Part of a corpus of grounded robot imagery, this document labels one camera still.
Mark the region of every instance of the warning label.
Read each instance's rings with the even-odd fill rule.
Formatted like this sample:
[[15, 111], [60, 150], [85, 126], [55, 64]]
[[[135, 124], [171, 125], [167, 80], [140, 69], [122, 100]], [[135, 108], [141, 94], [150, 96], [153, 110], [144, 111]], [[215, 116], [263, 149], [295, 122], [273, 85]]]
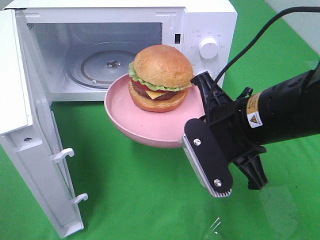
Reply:
[[263, 125], [258, 111], [260, 94], [261, 92], [251, 96], [246, 104], [246, 117], [251, 128], [257, 128]]

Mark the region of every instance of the pink plate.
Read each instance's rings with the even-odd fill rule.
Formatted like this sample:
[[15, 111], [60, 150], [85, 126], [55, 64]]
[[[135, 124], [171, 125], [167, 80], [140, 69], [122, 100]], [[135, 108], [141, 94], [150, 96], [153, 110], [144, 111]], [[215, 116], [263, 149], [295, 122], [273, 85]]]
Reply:
[[127, 137], [148, 146], [179, 148], [189, 119], [205, 114], [201, 95], [196, 86], [189, 90], [184, 102], [168, 112], [149, 112], [132, 101], [128, 74], [117, 79], [108, 89], [104, 106], [114, 125]]

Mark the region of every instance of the tomato slice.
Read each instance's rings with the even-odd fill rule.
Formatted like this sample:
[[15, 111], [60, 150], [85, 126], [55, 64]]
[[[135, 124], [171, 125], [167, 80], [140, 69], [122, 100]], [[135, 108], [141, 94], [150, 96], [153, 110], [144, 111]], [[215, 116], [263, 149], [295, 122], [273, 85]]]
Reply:
[[131, 80], [133, 84], [135, 84], [137, 87], [139, 87], [140, 89], [143, 89], [143, 90], [147, 90], [147, 91], [153, 91], [153, 92], [157, 92], [157, 93], [168, 93], [168, 92], [171, 92], [171, 91], [165, 91], [165, 90], [152, 90], [150, 88], [148, 88], [146, 85], [142, 85], [139, 81], [133, 81]]

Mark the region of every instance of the microwave door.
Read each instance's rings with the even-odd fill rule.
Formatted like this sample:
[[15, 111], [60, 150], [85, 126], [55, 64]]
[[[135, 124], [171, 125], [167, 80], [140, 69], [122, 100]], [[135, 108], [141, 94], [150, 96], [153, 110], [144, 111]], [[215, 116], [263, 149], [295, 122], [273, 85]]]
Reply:
[[0, 11], [0, 144], [64, 238], [84, 228], [78, 203], [88, 195], [75, 196], [66, 162], [74, 151], [62, 148], [33, 38], [16, 13]]

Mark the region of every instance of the cheese slice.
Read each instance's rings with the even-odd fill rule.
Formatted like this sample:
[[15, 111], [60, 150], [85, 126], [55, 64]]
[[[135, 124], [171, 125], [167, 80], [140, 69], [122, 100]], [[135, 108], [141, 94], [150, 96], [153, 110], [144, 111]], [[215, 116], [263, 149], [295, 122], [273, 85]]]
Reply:
[[166, 92], [156, 92], [156, 91], [148, 91], [148, 90], [146, 90], [145, 92], [146, 92], [146, 94], [149, 95], [149, 97], [150, 97], [152, 100], [155, 99], [155, 98], [157, 98], [157, 97], [160, 97], [160, 96], [166, 94]]

